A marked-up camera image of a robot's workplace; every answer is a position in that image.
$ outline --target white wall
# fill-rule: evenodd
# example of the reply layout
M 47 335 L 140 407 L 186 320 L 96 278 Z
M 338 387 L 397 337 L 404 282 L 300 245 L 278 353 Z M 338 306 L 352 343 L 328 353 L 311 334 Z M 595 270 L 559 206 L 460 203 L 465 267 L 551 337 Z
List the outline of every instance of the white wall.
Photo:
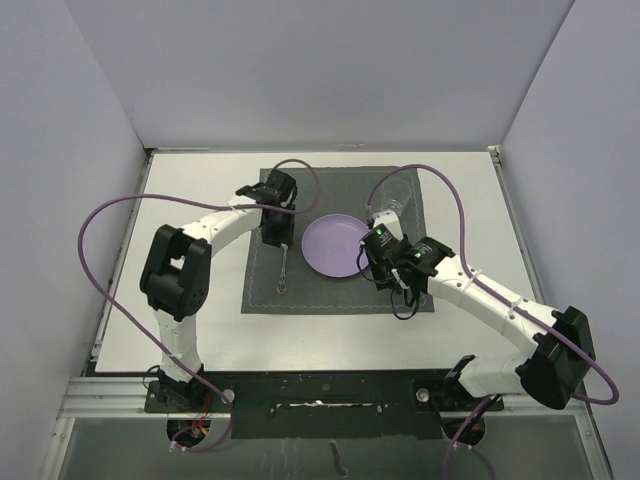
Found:
M 150 147 L 481 150 L 573 0 L 66 0 Z
M 543 287 L 590 318 L 621 401 L 594 407 L 614 473 L 640 451 L 640 3 L 578 0 L 505 141 L 505 171 Z M 595 374 L 587 387 L 609 392 Z
M 83 217 L 130 192 L 140 142 L 63 0 L 0 2 L 0 468 L 37 478 L 101 300 L 75 252 Z M 106 281 L 127 211 L 90 236 Z

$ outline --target purple plate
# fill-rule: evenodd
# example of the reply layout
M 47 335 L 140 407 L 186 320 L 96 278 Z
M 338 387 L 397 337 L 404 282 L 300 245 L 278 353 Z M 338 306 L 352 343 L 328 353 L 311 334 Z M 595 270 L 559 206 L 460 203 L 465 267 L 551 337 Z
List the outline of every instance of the purple plate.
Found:
M 369 229 L 357 218 L 333 214 L 320 217 L 302 236 L 302 254 L 311 268 L 328 277 L 350 277 L 358 273 L 356 258 L 360 239 Z M 360 266 L 369 264 L 362 255 Z

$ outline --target clear plastic cup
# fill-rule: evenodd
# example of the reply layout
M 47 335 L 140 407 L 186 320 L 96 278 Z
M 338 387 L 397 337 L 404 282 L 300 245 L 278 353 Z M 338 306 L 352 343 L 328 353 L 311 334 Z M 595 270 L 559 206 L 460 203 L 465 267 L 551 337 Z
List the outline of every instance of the clear plastic cup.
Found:
M 409 182 L 392 177 L 380 185 L 380 207 L 378 211 L 391 210 L 400 217 L 405 208 L 407 208 L 412 194 L 413 191 Z

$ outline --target glass panel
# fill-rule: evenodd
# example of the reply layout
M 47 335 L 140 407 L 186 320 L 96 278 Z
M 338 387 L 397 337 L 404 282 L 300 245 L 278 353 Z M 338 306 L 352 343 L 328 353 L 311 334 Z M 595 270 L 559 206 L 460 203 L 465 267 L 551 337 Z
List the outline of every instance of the glass panel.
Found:
M 499 480 L 591 479 L 572 416 L 486 419 L 479 445 Z M 223 422 L 214 425 L 221 431 Z M 447 442 L 413 437 L 231 440 L 210 454 L 168 451 L 164 419 L 76 420 L 61 479 L 439 479 Z M 491 478 L 472 452 L 457 452 L 452 480 Z

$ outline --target screw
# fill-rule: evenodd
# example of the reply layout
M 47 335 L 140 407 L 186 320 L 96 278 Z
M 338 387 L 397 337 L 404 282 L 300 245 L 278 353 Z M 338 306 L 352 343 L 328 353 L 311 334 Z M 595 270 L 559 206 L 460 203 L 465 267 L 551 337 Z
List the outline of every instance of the screw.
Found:
M 230 402 L 233 402 L 233 400 L 236 398 L 236 394 L 233 390 L 231 390 L 230 388 L 225 388 L 222 391 L 222 394 L 227 397 L 227 400 L 229 400 Z
M 429 390 L 426 388 L 419 388 L 416 392 L 416 398 L 419 402 L 425 403 L 429 401 Z

